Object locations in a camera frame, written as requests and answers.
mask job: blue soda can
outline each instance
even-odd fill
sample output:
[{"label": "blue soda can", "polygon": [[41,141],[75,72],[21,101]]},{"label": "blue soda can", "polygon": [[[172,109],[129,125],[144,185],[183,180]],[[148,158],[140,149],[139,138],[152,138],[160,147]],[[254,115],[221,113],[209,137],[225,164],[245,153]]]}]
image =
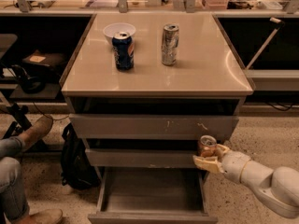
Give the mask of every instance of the blue soda can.
[{"label": "blue soda can", "polygon": [[134,42],[129,33],[117,32],[112,38],[115,64],[119,70],[134,67]]}]

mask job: person's foot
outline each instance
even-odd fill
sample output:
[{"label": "person's foot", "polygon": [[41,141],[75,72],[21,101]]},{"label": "person's foot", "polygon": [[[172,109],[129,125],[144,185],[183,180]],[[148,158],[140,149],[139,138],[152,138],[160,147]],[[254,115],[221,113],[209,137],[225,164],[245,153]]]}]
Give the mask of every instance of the person's foot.
[{"label": "person's foot", "polygon": [[58,224],[63,220],[63,211],[60,209],[48,209],[30,215],[30,218],[38,224]]},{"label": "person's foot", "polygon": [[51,116],[42,116],[28,130],[19,134],[19,138],[25,142],[25,149],[30,148],[38,140],[45,137],[50,132],[52,125],[53,118]]}]

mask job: soda can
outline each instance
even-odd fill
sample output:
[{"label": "soda can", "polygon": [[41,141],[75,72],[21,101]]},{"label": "soda can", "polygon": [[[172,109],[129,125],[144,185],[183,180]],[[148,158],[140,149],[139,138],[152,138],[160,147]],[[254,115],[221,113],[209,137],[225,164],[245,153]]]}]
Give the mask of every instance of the soda can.
[{"label": "soda can", "polygon": [[116,67],[129,70],[134,67],[134,41],[129,33],[117,32],[112,38]]},{"label": "soda can", "polygon": [[178,25],[167,24],[162,35],[162,63],[174,65],[177,61]]},{"label": "soda can", "polygon": [[217,140],[209,135],[204,135],[200,138],[197,143],[198,154],[201,157],[211,157],[214,156],[217,148]]}]

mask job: white tabletop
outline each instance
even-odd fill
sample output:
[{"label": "white tabletop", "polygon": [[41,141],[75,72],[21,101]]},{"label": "white tabletop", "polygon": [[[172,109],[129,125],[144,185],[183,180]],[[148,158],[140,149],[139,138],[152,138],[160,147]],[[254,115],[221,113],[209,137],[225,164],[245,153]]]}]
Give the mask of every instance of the white tabletop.
[{"label": "white tabletop", "polygon": [[[135,26],[135,67],[120,72],[103,28]],[[163,27],[179,26],[177,64],[161,63]],[[98,12],[62,89],[66,96],[246,96],[253,90],[209,12]]]}]

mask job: cabinet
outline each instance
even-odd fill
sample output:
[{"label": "cabinet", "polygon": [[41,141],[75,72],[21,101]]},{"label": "cabinet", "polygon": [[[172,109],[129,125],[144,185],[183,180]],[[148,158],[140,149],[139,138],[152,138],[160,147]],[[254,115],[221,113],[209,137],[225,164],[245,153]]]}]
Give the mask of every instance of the cabinet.
[{"label": "cabinet", "polygon": [[[135,67],[119,72],[103,28],[135,26]],[[179,25],[178,62],[161,63],[162,29]],[[210,13],[97,12],[62,88],[93,166],[105,167],[92,223],[216,223],[192,155],[228,139],[253,90]]]}]

